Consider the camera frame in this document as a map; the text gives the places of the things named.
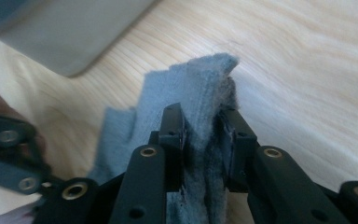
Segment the wooden table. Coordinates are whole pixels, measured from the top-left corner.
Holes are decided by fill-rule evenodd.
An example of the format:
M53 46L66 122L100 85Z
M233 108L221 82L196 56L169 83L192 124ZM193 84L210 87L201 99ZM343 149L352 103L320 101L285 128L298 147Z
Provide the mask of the wooden table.
M358 179L358 0L163 0L79 77L0 43L0 93L47 138L54 174L82 176L107 106L136 105L148 71L216 52L241 59L241 114L262 145L330 189ZM34 199L0 190L0 213ZM228 223L249 219L245 196L229 195Z

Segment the gray felt cloth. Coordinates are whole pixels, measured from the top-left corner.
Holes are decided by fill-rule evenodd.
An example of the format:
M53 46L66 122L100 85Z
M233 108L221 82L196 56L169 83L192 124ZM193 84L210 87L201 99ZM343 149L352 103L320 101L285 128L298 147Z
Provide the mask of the gray felt cloth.
M106 110L89 177L102 184L125 172L132 151L147 144L151 131L158 131L163 108L179 102L191 149L185 155L185 187L167 197L167 223L225 223L226 192L213 118L222 107L237 107L235 84L229 76L237 63L221 53L147 74L135 108Z

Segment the hole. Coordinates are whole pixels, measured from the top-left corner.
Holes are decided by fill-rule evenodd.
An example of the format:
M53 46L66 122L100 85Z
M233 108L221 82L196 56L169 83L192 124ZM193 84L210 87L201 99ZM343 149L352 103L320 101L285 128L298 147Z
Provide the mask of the hole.
M71 188L71 189L68 190L68 195L69 195L70 197L74 197L74 196L76 196L77 194L79 194L82 189L83 189L83 188L80 187L80 186L73 187L73 188Z
M130 217L133 219L141 218L145 215L145 209L141 206L134 207L130 210Z
M268 152L268 154L271 155L271 156L278 156L279 155L279 153L277 151L273 151L273 150L270 150Z
M65 200L74 200L83 196L87 192L88 186L85 182L77 182L62 192Z
M315 217L316 219L322 221L322 222L326 222L328 220L327 215L319 210L313 209L310 211L313 215L313 217Z
M141 155L144 157L152 157L157 154L157 151L153 148L144 148L141 150Z

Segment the black metal bracket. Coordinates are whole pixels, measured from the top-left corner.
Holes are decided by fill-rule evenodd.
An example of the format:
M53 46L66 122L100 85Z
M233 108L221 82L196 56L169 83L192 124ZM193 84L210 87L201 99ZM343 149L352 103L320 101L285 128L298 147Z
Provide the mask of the black metal bracket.
M34 129L28 125L0 117L0 172L5 172L0 186L44 195L34 223L165 223L166 193L183 185L187 133L179 104L164 109L160 130L133 151L127 172L101 186L87 178L50 176L38 163ZM215 133L226 187L248 193L255 223L358 223L358 181L344 183L339 193L318 186L287 152L261 147L237 110L216 116ZM33 149L30 158L21 155L22 143ZM35 182L21 185L26 178ZM46 182L52 187L42 186Z

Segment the wood grain surface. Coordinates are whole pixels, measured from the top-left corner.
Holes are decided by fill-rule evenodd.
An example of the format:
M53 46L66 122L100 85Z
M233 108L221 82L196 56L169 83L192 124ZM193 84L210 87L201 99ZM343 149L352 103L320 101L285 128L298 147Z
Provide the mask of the wood grain surface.
M54 174L83 176L107 106L136 105L151 70L217 52L240 58L241 114L262 145L330 189L358 180L358 0L159 1L74 78L0 42L0 93L47 138ZM0 214L32 197L1 190ZM251 222L244 195L229 195L227 222Z

